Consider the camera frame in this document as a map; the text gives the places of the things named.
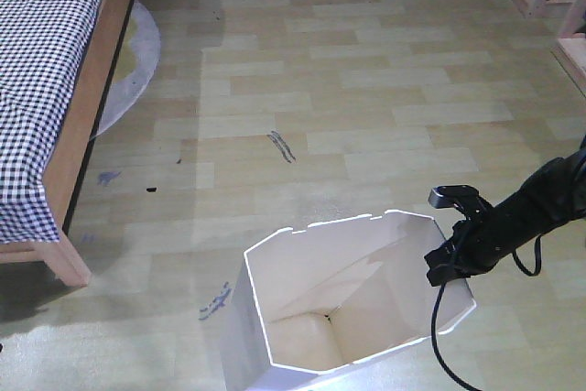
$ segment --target black robotic arm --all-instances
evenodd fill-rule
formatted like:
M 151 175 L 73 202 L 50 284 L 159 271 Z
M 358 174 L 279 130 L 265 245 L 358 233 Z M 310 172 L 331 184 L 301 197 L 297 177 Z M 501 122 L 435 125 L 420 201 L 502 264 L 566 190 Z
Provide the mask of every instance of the black robotic arm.
M 467 185 L 436 187 L 429 203 L 466 217 L 454 224 L 451 238 L 425 255 L 431 285 L 484 274 L 522 244 L 586 216 L 586 148 L 550 160 L 494 207 Z

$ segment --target black wire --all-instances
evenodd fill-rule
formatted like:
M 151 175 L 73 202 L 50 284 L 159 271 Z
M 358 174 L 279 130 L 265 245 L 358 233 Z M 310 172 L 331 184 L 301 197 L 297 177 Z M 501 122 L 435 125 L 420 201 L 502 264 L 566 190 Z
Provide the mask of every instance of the black wire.
M 531 272 L 526 266 L 521 262 L 519 255 L 517 255 L 516 250 L 512 252 L 513 259 L 515 260 L 516 266 L 519 268 L 521 272 L 523 272 L 528 277 L 536 277 L 541 273 L 541 237 L 543 234 L 540 234 L 535 239 L 534 245 L 534 253 L 535 253 L 535 270 Z
M 441 298 L 443 297 L 443 291 L 446 289 L 446 284 L 447 283 L 443 283 L 439 288 L 438 297 L 436 299 L 435 305 L 433 306 L 433 313 L 431 314 L 431 345 L 433 347 L 433 352 L 435 353 L 439 364 L 443 368 L 443 371 L 445 371 L 448 374 L 448 376 L 451 377 L 451 380 L 456 382 L 462 388 L 468 389 L 469 391 L 482 391 L 481 389 L 475 388 L 474 386 L 470 385 L 468 382 L 465 382 L 453 371 L 451 371 L 451 369 L 448 367 L 446 362 L 443 360 L 443 357 L 441 356 L 440 348 L 438 346 L 438 335 L 436 333 L 436 326 L 438 321 L 438 312 L 440 311 Z
M 469 226 L 468 229 L 463 232 L 458 244 L 456 244 L 456 246 L 454 246 L 454 251 L 451 254 L 451 258 L 450 258 L 450 262 L 449 262 L 449 265 L 451 267 L 455 266 L 456 258 L 458 257 L 458 253 L 460 252 L 460 249 L 461 249 L 462 245 L 464 244 L 470 229 L 471 228 Z M 446 284 L 448 284 L 448 283 L 443 283 L 439 287 L 438 297 L 436 298 L 436 303 L 434 304 L 433 312 L 431 313 L 431 346 L 433 347 L 433 352 L 436 355 L 436 359 L 438 359 L 439 365 L 441 365 L 441 368 L 443 368 L 443 371 L 446 372 L 446 374 L 451 378 L 451 380 L 456 382 L 462 388 L 467 389 L 469 391 L 482 391 L 481 389 L 475 388 L 474 386 L 470 385 L 468 382 L 464 381 L 458 375 L 456 375 L 453 371 L 451 371 L 451 369 L 448 367 L 446 362 L 443 360 L 443 357 L 441 356 L 440 348 L 438 346 L 437 325 L 438 325 L 438 313 L 440 312 L 440 303 L 441 303 L 441 299 L 443 298 L 443 292 L 446 289 Z

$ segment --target wooden floor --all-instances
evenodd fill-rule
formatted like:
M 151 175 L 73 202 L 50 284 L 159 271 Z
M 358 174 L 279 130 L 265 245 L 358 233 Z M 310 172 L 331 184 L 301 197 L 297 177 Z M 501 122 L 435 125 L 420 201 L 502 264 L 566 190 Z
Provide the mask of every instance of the wooden floor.
M 431 187 L 497 203 L 585 132 L 584 97 L 550 53 L 559 21 L 511 0 L 140 1 L 161 61 L 93 151 L 70 234 L 92 283 L 0 268 L 3 390 L 223 391 L 225 309 L 200 309 L 233 286 L 245 248 L 393 208 L 450 234 L 460 216 L 430 208 Z M 584 221 L 547 235 L 541 277 L 507 258 L 471 280 L 478 309 L 439 340 L 458 374 L 584 389 L 585 236 Z M 424 342 L 329 389 L 458 387 Z

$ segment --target dark mark on floor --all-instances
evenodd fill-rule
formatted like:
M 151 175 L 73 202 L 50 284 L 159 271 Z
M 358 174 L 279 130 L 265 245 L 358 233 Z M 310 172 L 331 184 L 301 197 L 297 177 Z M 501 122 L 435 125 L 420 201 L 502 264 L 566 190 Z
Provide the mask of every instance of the dark mark on floor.
M 122 173 L 122 171 L 104 171 L 103 173 L 100 173 L 98 176 L 98 185 L 107 187 L 112 180 L 120 176 L 120 173 Z
M 273 141 L 275 147 L 277 147 L 278 150 L 281 152 L 281 155 L 283 155 L 283 159 L 285 159 L 289 164 L 292 162 L 292 160 L 297 160 L 293 156 L 293 153 L 291 153 L 291 149 L 287 145 L 287 142 L 285 142 L 285 140 L 281 137 L 281 135 L 278 132 L 272 130 L 271 133 L 267 136 L 271 141 Z
M 220 295 L 215 297 L 210 303 L 210 305 L 204 307 L 203 309 L 200 309 L 200 320 L 207 320 L 217 309 L 225 306 L 225 301 L 230 295 L 230 292 L 232 292 L 232 289 L 230 288 L 230 283 L 226 281 L 225 283 L 223 283 Z
M 93 243 L 95 236 L 93 234 L 84 233 L 83 237 L 81 238 L 82 243 Z

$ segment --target round gray rug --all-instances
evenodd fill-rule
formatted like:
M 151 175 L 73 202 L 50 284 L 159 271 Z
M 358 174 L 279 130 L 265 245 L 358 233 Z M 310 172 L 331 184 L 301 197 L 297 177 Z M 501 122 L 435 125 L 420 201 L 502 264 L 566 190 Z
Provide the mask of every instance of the round gray rug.
M 118 121 L 148 86 L 157 69 L 161 37 L 148 10 L 135 1 L 118 55 L 97 136 Z

